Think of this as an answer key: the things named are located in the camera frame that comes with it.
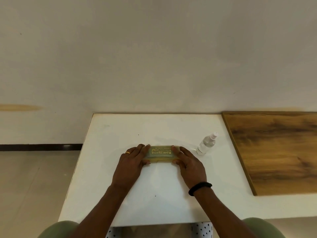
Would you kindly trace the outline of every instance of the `forearm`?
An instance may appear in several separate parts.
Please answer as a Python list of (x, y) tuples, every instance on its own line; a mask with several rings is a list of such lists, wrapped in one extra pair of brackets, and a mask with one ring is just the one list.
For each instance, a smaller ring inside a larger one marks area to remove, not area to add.
[(217, 198), (212, 189), (200, 188), (194, 192), (194, 196), (217, 230), (220, 238), (256, 238), (244, 222)]
[(126, 190), (109, 186), (104, 196), (79, 224), (70, 238), (105, 238), (126, 195)]

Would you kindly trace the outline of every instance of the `bottle cap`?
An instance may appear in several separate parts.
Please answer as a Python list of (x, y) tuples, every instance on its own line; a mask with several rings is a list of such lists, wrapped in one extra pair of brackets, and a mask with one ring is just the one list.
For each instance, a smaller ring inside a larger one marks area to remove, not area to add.
[(210, 135), (210, 138), (212, 140), (215, 140), (217, 137), (218, 137), (218, 133), (217, 132), (214, 132), (213, 134)]

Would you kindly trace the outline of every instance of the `tiled floor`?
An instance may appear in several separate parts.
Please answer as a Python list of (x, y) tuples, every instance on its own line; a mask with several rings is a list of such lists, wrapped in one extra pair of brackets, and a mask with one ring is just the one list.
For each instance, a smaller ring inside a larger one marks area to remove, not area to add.
[[(79, 151), (0, 152), (0, 237), (35, 238), (58, 220), (78, 156)], [(269, 222), (287, 238), (317, 234), (317, 217)], [(189, 229), (188, 224), (126, 227), (123, 236), (189, 238)]]

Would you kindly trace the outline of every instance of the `clear spray bottle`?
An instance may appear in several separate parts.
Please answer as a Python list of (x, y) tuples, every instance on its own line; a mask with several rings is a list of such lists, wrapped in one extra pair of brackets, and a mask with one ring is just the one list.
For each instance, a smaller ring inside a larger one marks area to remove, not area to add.
[(217, 137), (217, 132), (214, 132), (213, 134), (204, 137), (203, 141), (201, 141), (201, 143), (197, 147), (197, 154), (201, 156), (205, 155), (212, 148), (212, 146), (215, 145)]

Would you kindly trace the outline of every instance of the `white wall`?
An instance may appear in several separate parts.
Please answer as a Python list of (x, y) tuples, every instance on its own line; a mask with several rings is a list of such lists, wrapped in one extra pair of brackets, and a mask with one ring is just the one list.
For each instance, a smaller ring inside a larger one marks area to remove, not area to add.
[(317, 111), (317, 0), (0, 0), (0, 144), (93, 112)]

